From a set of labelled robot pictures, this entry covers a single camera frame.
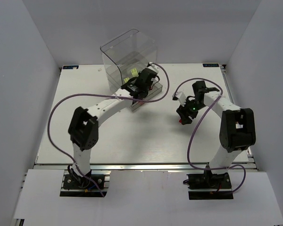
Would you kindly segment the left blue label sticker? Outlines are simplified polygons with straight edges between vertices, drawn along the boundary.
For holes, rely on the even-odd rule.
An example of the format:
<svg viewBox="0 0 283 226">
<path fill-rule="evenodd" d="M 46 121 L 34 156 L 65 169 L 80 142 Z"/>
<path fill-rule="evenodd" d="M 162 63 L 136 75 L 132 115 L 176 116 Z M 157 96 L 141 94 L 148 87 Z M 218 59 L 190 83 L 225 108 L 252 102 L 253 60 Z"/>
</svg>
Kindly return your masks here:
<svg viewBox="0 0 283 226">
<path fill-rule="evenodd" d="M 62 67 L 63 70 L 73 70 L 73 69 L 78 69 L 78 65 L 65 65 Z"/>
</svg>

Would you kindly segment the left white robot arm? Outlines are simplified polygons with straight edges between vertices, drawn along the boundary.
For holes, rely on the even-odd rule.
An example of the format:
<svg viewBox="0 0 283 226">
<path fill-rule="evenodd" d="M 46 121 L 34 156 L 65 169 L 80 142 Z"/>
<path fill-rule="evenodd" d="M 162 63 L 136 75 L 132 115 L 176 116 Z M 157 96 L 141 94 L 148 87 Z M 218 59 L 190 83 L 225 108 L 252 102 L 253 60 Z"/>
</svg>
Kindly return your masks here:
<svg viewBox="0 0 283 226">
<path fill-rule="evenodd" d="M 99 140 L 99 127 L 111 116 L 131 106 L 137 100 L 144 100 L 151 90 L 159 72 L 159 67 L 150 65 L 122 85 L 112 98 L 88 107 L 75 109 L 68 133 L 73 143 L 76 164 L 70 173 L 78 180 L 90 174 L 91 149 Z"/>
</svg>

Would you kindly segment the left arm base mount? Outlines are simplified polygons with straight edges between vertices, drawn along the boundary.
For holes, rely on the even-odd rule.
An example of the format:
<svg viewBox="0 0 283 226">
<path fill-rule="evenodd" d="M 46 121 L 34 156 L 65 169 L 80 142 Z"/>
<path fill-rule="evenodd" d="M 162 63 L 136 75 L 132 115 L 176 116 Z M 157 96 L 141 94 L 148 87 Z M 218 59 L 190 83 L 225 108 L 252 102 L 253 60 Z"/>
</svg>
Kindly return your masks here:
<svg viewBox="0 0 283 226">
<path fill-rule="evenodd" d="M 86 175 L 89 179 L 75 173 L 70 165 L 64 174 L 60 189 L 60 197 L 105 197 L 108 191 L 108 175 Z"/>
</svg>

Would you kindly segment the clear acrylic cover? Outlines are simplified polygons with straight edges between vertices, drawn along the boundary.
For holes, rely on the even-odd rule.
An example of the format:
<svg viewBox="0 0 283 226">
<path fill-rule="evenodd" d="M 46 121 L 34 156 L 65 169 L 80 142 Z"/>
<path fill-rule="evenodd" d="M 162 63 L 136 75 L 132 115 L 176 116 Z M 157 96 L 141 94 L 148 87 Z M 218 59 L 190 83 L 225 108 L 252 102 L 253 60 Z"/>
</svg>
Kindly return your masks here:
<svg viewBox="0 0 283 226">
<path fill-rule="evenodd" d="M 148 64 L 157 59 L 154 39 L 137 29 L 119 34 L 100 46 L 105 70 L 111 65 Z"/>
</svg>

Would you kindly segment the blue label sticker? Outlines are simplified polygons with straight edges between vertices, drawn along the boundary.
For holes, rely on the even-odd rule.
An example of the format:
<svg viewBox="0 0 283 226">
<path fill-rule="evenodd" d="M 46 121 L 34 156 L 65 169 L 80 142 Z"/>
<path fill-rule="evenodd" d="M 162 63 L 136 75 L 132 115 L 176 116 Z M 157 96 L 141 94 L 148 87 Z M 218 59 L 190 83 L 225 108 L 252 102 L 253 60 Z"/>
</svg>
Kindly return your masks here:
<svg viewBox="0 0 283 226">
<path fill-rule="evenodd" d="M 203 63 L 203 67 L 219 67 L 219 64 L 214 64 L 214 63 Z"/>
<path fill-rule="evenodd" d="M 78 65 L 65 65 L 62 67 L 63 70 L 73 70 L 73 69 L 78 69 Z"/>
</svg>

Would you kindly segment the right blue label sticker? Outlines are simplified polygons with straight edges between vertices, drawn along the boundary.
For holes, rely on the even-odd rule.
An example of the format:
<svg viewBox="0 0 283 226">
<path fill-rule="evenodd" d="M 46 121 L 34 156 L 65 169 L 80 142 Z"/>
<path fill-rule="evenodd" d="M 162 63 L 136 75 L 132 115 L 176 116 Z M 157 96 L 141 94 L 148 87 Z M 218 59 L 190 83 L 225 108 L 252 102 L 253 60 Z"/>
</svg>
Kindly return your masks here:
<svg viewBox="0 0 283 226">
<path fill-rule="evenodd" d="M 203 67 L 219 67 L 219 64 L 214 64 L 214 63 L 203 63 Z"/>
</svg>

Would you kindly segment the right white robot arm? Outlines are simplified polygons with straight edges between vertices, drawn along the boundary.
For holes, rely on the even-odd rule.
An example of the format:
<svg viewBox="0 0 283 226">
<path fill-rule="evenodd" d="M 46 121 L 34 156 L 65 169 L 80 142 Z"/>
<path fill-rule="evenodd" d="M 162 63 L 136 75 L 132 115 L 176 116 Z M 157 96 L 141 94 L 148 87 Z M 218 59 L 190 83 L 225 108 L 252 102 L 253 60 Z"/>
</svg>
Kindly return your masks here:
<svg viewBox="0 0 283 226">
<path fill-rule="evenodd" d="M 199 122 L 203 121 L 210 110 L 221 119 L 220 147 L 204 171 L 209 171 L 213 175 L 223 175 L 227 173 L 235 158 L 256 142 L 254 112 L 250 108 L 241 108 L 225 98 L 218 84 L 215 83 L 213 87 L 208 88 L 207 81 L 204 78 L 195 78 L 192 85 L 192 100 L 178 89 L 175 90 L 172 99 L 180 103 L 176 112 L 182 125 L 191 124 L 203 108 L 206 111 Z"/>
</svg>

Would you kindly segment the grey drawer trays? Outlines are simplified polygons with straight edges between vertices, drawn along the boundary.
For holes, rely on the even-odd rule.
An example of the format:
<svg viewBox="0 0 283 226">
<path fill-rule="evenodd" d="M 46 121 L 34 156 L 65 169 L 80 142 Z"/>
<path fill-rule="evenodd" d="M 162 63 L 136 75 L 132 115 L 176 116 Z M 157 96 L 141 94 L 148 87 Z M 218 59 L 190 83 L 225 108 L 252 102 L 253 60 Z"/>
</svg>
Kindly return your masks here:
<svg viewBox="0 0 283 226">
<path fill-rule="evenodd" d="M 133 98 L 148 101 L 162 92 L 159 70 L 158 66 L 151 64 L 111 65 L 106 68 L 106 76 L 111 92 L 125 88 Z"/>
</svg>

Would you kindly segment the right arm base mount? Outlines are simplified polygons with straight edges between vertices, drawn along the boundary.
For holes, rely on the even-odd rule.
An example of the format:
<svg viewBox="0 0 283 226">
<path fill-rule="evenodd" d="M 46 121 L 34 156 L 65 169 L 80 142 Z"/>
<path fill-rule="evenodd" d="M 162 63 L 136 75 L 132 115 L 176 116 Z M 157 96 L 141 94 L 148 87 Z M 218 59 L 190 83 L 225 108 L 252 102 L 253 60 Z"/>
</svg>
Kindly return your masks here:
<svg viewBox="0 0 283 226">
<path fill-rule="evenodd" d="M 205 170 L 201 174 L 187 174 L 183 181 L 188 186 L 189 200 L 232 200 L 232 184 L 228 173 L 212 174 Z"/>
</svg>

